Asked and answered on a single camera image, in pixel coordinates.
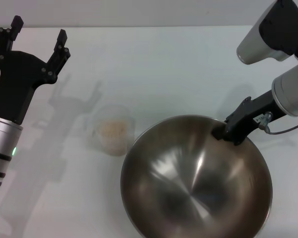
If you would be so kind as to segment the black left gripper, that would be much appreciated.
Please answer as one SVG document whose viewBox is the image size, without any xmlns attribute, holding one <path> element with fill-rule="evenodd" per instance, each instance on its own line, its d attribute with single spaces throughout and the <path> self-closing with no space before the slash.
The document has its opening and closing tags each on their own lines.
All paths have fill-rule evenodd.
<svg viewBox="0 0 298 238">
<path fill-rule="evenodd" d="M 41 85 L 56 83 L 71 56 L 65 47 L 68 37 L 64 29 L 60 30 L 47 63 L 34 55 L 11 51 L 23 24 L 22 18 L 16 15 L 10 28 L 0 27 L 0 118 L 15 124 L 22 124 L 35 90 Z"/>
</svg>

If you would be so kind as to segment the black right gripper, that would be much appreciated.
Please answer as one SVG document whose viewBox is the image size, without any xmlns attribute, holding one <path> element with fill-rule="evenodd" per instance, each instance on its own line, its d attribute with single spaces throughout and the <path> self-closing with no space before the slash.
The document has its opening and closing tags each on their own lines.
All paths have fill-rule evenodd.
<svg viewBox="0 0 298 238">
<path fill-rule="evenodd" d="M 258 128 L 259 123 L 254 118 L 266 113 L 272 113 L 272 121 L 286 115 L 278 107 L 271 90 L 253 100 L 251 97 L 245 98 L 237 109 L 226 118 L 226 124 L 212 129 L 212 136 L 216 140 L 230 141 L 234 145 L 239 145 L 252 131 Z"/>
</svg>

